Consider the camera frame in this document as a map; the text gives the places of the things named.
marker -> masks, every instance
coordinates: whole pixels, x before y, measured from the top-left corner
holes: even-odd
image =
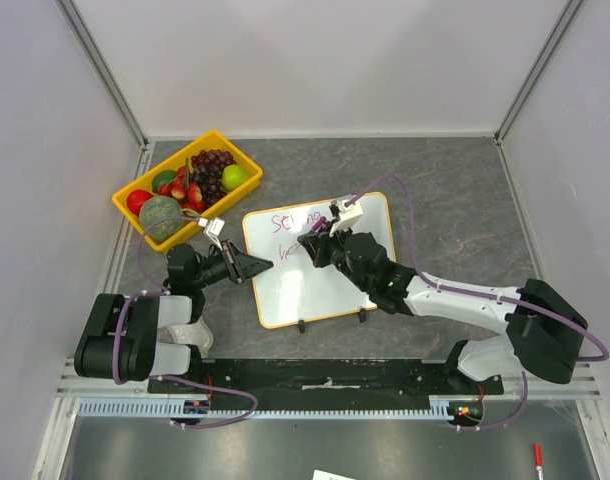
[[[536,473],[538,474],[538,480],[544,480],[543,452],[541,452],[541,446],[538,443],[534,444],[534,456],[536,457]]]

red pen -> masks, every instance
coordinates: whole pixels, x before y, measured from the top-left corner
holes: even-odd
[[[534,444],[534,456],[536,457],[536,473],[538,473],[538,480],[544,480],[543,452],[541,452],[541,446],[538,443]]]

white wall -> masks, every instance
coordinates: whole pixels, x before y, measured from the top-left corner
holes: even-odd
[[[146,134],[492,132],[565,0],[76,0]]]
[[[0,0],[0,479],[29,477],[138,149],[56,5]]]
[[[506,145],[547,279],[610,348],[610,0],[585,2]]]

orange border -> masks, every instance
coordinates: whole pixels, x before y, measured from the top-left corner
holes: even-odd
[[[394,248],[394,232],[392,231],[392,219],[389,216],[389,202],[387,201],[387,197],[385,195],[383,195],[381,192],[370,192],[365,194],[365,196],[371,196],[371,195],[380,195],[381,197],[383,197],[383,200],[385,200],[385,211],[387,212],[387,226],[389,227],[389,235],[392,241],[392,257],[394,257],[392,260],[396,261],[396,249]],[[278,210],[285,210],[286,208],[298,208],[298,207],[305,207],[305,206],[309,206],[309,205],[318,205],[319,203],[329,203],[331,202],[333,199],[328,199],[328,200],[321,200],[319,202],[309,202],[309,203],[299,203],[297,205],[287,205],[285,207],[276,207],[276,208],[268,208],[265,210],[258,210],[256,212],[250,212],[247,215],[245,215],[243,217],[243,235],[245,236],[245,248],[247,249],[247,253],[249,253],[249,241],[247,239],[247,230],[245,228],[245,220],[247,220],[247,217],[251,217],[252,215],[259,215],[261,213],[267,213],[267,212],[276,212]],[[258,301],[258,291],[256,288],[256,279],[252,278],[252,286],[254,288],[254,299],[256,300],[256,312],[258,313],[258,321],[260,322],[260,324],[268,329],[268,330],[274,330],[276,328],[283,328],[283,327],[289,327],[291,325],[298,325],[298,322],[292,322],[292,323],[285,323],[282,325],[274,325],[274,326],[268,326],[263,322],[263,315],[261,315],[261,305],[260,302]],[[366,310],[376,310],[377,307],[369,307]],[[347,312],[340,312],[340,313],[335,313],[334,315],[325,315],[323,317],[315,317],[315,318],[310,318],[309,320],[305,320],[306,323],[309,322],[316,322],[318,320],[326,320],[328,318],[334,318],[334,317],[340,317],[341,315],[350,315],[352,313],[358,313],[360,312],[360,309],[357,308],[356,310],[349,310]]]

yellow basket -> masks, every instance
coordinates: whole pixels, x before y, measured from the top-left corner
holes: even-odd
[[[245,172],[249,175],[249,180],[240,185],[236,190],[228,193],[225,197],[220,199],[210,208],[205,210],[201,216],[205,218],[214,218],[226,211],[236,202],[243,197],[249,195],[252,190],[258,187],[261,183],[261,177],[263,176],[263,170],[256,165],[247,155],[241,152],[232,142],[227,140],[216,130],[207,132],[205,135],[197,140],[194,140],[188,146],[182,150],[176,152],[174,155],[169,157],[164,162],[156,165],[149,172],[145,173],[141,177],[134,180],[132,183],[122,188],[112,196],[112,201],[118,207],[118,209],[127,217],[129,223],[139,232],[143,233],[140,223],[138,222],[138,216],[134,215],[127,208],[127,196],[134,190],[147,190],[152,191],[152,181],[154,177],[162,172],[163,170],[178,170],[179,167],[185,165],[185,159],[191,158],[193,155],[198,155],[201,150],[227,150],[232,154],[234,160]],[[157,252],[167,253],[167,251],[174,245],[183,243],[188,240],[191,236],[195,235],[201,227],[195,222],[188,222],[186,226],[181,228],[174,235],[169,237],[167,240],[161,243],[157,243],[155,240],[150,238],[149,235],[145,237],[145,240]]]

